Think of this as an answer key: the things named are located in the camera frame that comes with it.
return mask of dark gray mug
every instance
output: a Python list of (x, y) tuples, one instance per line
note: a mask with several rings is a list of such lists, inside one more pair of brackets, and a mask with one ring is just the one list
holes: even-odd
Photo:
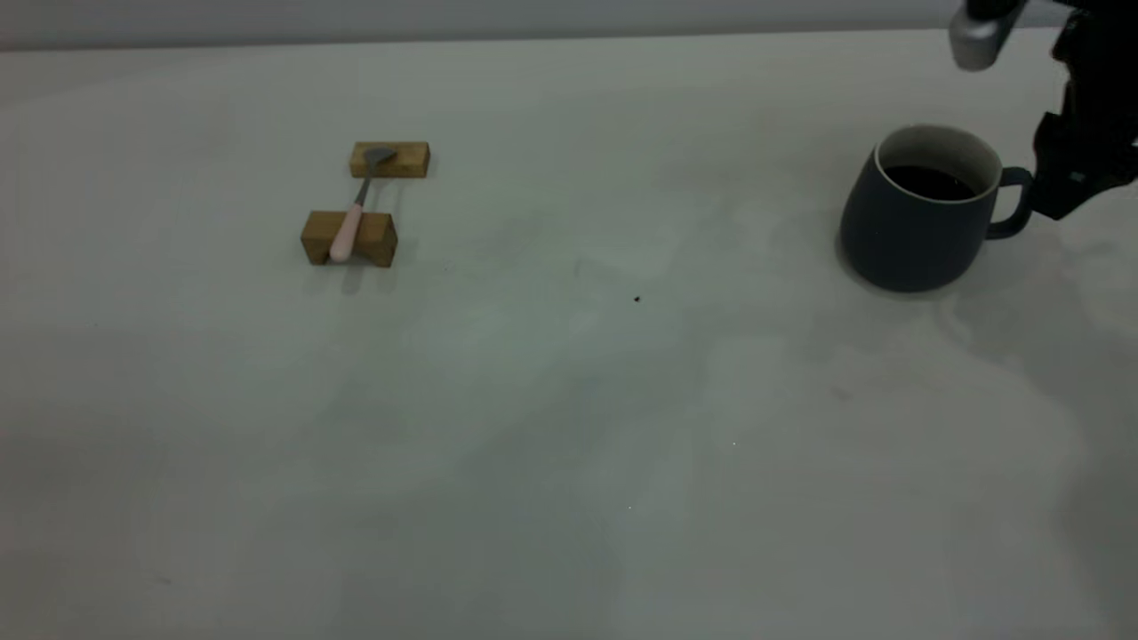
[[(1000, 187), (1023, 187), (1012, 218), (991, 223)], [(1009, 238), (1031, 218), (1031, 172), (1004, 169), (975, 136), (930, 124), (877, 145), (842, 215), (850, 266), (893, 292), (943, 287), (968, 270), (984, 239)]]

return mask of spoon handle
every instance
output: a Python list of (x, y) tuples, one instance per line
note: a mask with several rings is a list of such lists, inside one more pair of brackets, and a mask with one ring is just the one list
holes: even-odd
[(352, 205), (347, 215), (344, 216), (344, 224), (336, 232), (336, 239), (332, 240), (332, 248), (329, 252), (333, 262), (346, 262), (347, 259), (352, 257), (352, 246), (355, 245), (355, 235), (360, 229), (360, 218), (362, 215), (363, 205), (356, 203)]

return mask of dark liquid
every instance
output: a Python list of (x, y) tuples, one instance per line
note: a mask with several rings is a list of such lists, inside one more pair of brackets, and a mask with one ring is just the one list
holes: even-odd
[(894, 166), (885, 175), (906, 191), (934, 200), (968, 200), (976, 197), (967, 184), (935, 169)]

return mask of table surface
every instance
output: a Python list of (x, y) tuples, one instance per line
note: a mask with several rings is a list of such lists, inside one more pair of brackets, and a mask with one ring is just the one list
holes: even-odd
[[(1054, 38), (0, 56), (0, 635), (1132, 638), (1136, 191), (834, 253), (899, 125), (1032, 166)], [(395, 266), (311, 266), (382, 139)]]

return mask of spoon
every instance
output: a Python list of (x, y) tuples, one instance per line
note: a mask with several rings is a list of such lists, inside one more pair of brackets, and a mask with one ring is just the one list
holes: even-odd
[(360, 187), (360, 195), (356, 196), (355, 204), (352, 205), (347, 215), (344, 216), (344, 224), (340, 225), (340, 230), (336, 232), (336, 239), (332, 240), (332, 248), (329, 255), (333, 262), (345, 262), (352, 257), (352, 245), (355, 244), (355, 235), (360, 229), (360, 218), (363, 216), (363, 202), (368, 199), (368, 188), (371, 187), (371, 177), (376, 174), (376, 167), (379, 166), (379, 163), (394, 155), (395, 149), (389, 147), (376, 147), (364, 151), (363, 159), (368, 163), (368, 178), (363, 181), (363, 187)]

